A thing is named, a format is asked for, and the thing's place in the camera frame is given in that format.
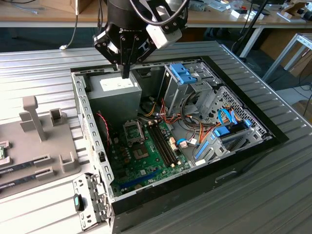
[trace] desk surface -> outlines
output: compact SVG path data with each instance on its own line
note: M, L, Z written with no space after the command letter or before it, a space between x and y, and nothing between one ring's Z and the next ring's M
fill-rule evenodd
M219 188L147 221L125 234L311 233L312 127L224 46L215 41L177 43L148 60L206 55L248 95L290 139L248 172ZM94 48L0 54L0 100L19 120L21 97L36 95L40 115L62 108L70 117L82 171L89 172L75 107L70 68L108 64ZM0 199L1 233L81 234L72 196L72 175ZM89 234L108 234L105 225Z
M24 4L23 7L38 7L39 2L33 2ZM250 3L246 2L245 6L250 7ZM57 9L45 7L45 10L41 10L38 15L31 14L13 7L9 3L0 2L0 21L29 21L29 22L73 22L75 21L75 15L73 13L60 11ZM193 26L207 25L207 24L227 24L230 26L243 25L245 19L236 19L231 16L230 10L219 12L212 8L209 8L206 12L189 11L189 24L195 24ZM104 21L107 21L107 6L104 4ZM98 2L93 1L79 16L80 22L97 22L98 17ZM265 16L264 19L258 20L256 26L264 25L270 26L295 26L299 25L301 28L305 28L308 25L312 25L312 22L308 23L289 23L276 14L276 11L271 11L269 16Z

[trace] table leg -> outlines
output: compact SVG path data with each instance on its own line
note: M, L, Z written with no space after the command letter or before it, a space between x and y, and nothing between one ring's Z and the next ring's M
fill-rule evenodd
M245 48L243 49L242 53L240 54L240 56L239 56L240 58L245 58L247 56L247 54L250 52L250 50L254 46L255 41L260 36L262 30L263 30L263 27L261 27L261 26L254 30L252 36L250 37L250 39L247 42Z
M298 38L298 34L296 34L292 40L288 43L288 45L285 47L285 49L282 51L282 53L277 57L277 59L274 61L272 66L268 69L266 74L263 76L263 80L266 81L269 79L269 77L273 74L273 72L277 69L279 64L283 61L285 56L288 54L288 52L293 48L293 46L296 44Z
M301 57L301 54L303 53L303 51L306 49L305 45L302 45L300 47L300 49L297 51L297 53L291 58L291 60L289 60L289 62L286 64L286 66L284 67L284 69L286 71L288 71Z

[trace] metal table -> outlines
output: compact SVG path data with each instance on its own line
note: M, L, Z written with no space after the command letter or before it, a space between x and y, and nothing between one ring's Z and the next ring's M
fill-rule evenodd
M179 43L149 60L208 55L289 137L251 170L159 215L127 234L309 233L312 214L312 126L254 72L214 41ZM17 121L21 97L36 95L40 114L60 107L70 118L81 173L89 170L69 68L107 64L95 49L0 54L0 123ZM3 233L81 233L72 196L73 175L0 200ZM103 224L89 231L109 233Z
M282 53L277 57L272 66L268 69L266 74L263 76L263 80L268 80L269 77L273 74L273 72L277 69L277 67L281 64L286 55L290 52L290 50L297 44L301 43L302 46L295 53L295 55L289 60L289 62L285 65L284 69L288 71L293 65L301 58L302 54L305 50L312 50L312 33L304 33L304 34L296 34L282 51Z

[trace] wooden desk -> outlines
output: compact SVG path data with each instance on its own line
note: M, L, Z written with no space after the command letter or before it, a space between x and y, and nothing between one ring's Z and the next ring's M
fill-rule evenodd
M39 2L24 4L23 7L38 7ZM80 15L78 27L96 27L98 17L98 1L93 1ZM0 1L0 27L73 27L75 15L73 13L60 11L45 7L38 15L31 14L13 7L9 3ZM104 22L107 21L107 7L104 5ZM206 12L189 11L189 27L221 27L242 28L245 19L236 19L231 16L230 10L219 12L210 8ZM254 25L255 31L243 50L241 57L245 57L264 28L312 28L312 22L289 23L271 11L269 16L258 20Z

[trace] ram slot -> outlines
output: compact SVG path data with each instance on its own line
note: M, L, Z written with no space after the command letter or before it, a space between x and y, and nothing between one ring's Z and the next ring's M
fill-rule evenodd
M167 142L165 141L160 129L157 126L149 127L150 135L153 139L156 148L158 149L165 165L169 167L172 163L176 163L176 157L170 150Z

